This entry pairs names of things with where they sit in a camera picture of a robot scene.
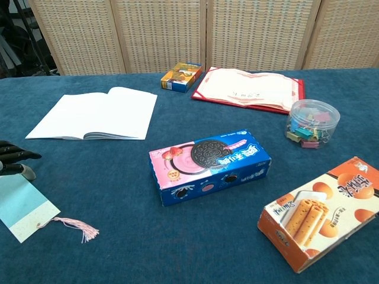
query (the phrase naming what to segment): blue tablecloth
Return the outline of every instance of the blue tablecloth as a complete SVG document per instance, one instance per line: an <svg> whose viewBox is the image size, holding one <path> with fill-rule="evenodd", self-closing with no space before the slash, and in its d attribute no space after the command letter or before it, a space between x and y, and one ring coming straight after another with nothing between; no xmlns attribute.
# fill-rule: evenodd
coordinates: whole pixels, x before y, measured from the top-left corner
<svg viewBox="0 0 379 284"><path fill-rule="evenodd" d="M379 168L379 69L280 72L305 80L306 97L341 113L329 145L284 137L286 116L191 100L160 88L162 74L0 80L0 140L39 152L33 184L61 211L100 230L53 222L20 244L0 225L0 283L376 283L379 220L295 274L257 229L267 203L353 156ZM158 95L144 141L25 140L63 94L125 86ZM267 177L162 207L151 150L247 128L272 157Z"/></svg>

